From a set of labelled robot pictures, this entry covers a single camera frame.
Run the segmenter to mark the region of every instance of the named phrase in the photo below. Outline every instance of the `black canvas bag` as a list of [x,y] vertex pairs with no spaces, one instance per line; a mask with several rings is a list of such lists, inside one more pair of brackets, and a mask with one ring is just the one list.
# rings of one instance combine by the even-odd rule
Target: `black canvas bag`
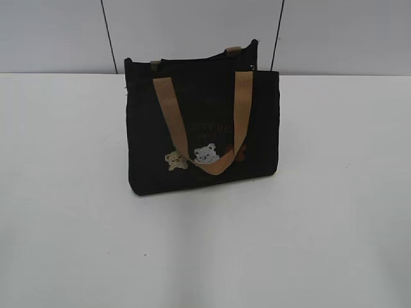
[[211,58],[125,60],[128,179],[138,195],[277,170],[278,72],[257,71],[257,40]]

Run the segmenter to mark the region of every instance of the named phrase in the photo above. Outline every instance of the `gray wall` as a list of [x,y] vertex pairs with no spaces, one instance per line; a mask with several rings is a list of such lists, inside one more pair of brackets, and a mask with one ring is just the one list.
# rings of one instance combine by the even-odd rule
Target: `gray wall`
[[[104,0],[123,59],[194,58],[260,40],[269,68],[281,0]],[[411,1],[286,0],[275,68],[284,74],[411,75]],[[99,0],[4,0],[0,72],[115,73]]]

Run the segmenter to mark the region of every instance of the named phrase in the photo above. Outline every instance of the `white table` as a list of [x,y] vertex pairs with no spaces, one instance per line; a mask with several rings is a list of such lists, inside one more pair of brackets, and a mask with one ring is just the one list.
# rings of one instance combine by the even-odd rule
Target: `white table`
[[282,76],[275,176],[144,198],[124,86],[0,75],[0,307],[411,307],[411,78]]

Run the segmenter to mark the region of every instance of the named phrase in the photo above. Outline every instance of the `tan strap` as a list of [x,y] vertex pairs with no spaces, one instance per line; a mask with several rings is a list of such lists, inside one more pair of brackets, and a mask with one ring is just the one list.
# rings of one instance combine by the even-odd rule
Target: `tan strap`
[[234,90],[234,147],[216,162],[203,165],[192,161],[188,153],[186,129],[170,77],[153,79],[155,92],[176,150],[210,175],[223,173],[234,161],[247,135],[252,104],[252,72],[236,72]]

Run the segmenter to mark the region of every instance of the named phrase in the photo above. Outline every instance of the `bear embroidery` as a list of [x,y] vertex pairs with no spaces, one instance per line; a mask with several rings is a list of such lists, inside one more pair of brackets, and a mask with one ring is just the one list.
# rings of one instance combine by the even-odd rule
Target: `bear embroidery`
[[216,146],[214,143],[210,143],[208,146],[203,146],[202,148],[195,149],[194,154],[196,158],[194,161],[197,164],[209,165],[220,159],[220,156],[216,154]]
[[183,156],[181,156],[177,151],[172,151],[170,154],[167,154],[164,158],[169,164],[168,171],[173,171],[175,168],[188,168],[187,160]]

